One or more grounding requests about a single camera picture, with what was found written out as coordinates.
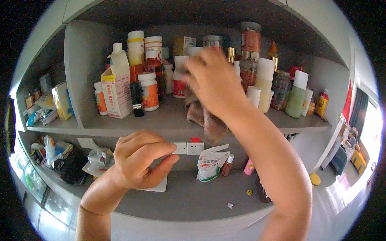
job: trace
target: pink bottle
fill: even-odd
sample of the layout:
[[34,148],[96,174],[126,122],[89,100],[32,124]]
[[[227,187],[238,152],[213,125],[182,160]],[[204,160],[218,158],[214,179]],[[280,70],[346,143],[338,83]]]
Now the pink bottle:
[[244,172],[247,175],[251,175],[255,171],[255,166],[253,165],[251,159],[248,160],[247,165],[245,165]]

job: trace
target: cardboard box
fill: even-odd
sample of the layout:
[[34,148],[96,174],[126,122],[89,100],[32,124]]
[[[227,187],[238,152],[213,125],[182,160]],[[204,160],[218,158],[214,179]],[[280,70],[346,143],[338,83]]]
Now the cardboard box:
[[72,111],[67,98],[67,83],[58,84],[51,92],[59,118],[61,120],[68,120],[72,116]]
[[128,116],[133,111],[129,65],[110,65],[100,78],[108,116],[119,119]]

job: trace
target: electrical outlet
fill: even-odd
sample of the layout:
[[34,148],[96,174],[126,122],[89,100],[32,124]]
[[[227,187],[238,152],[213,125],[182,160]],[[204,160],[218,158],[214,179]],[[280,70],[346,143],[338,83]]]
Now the electrical outlet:
[[186,142],[172,142],[177,145],[177,149],[172,154],[185,154],[186,155]]
[[95,144],[92,138],[78,138],[78,142],[82,148],[96,149],[98,145]]
[[203,142],[188,142],[186,144],[188,156],[200,155],[204,150]]

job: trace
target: curtain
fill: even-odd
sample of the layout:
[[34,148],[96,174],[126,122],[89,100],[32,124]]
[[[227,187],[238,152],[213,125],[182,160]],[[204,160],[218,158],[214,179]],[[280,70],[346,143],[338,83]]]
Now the curtain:
[[369,96],[360,89],[357,89],[355,97],[354,107],[350,118],[349,125],[355,127],[358,130],[357,141],[361,138],[361,133],[364,125],[364,119],[366,117],[367,105],[369,104]]

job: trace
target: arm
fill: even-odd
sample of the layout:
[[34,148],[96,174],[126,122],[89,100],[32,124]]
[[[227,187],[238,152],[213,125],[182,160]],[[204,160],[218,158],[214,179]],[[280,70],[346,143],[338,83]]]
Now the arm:
[[305,239],[311,220],[312,189],[307,171],[273,123],[245,96],[222,54],[203,50],[183,75],[201,103],[224,121],[252,160],[275,207],[262,240]]
[[[175,144],[152,131],[136,131],[119,138],[114,150],[115,165],[96,179],[82,197],[76,240],[110,240],[110,213],[129,189],[158,185],[179,159],[178,155],[169,155],[175,150]],[[155,168],[149,167],[165,155],[169,156]]]

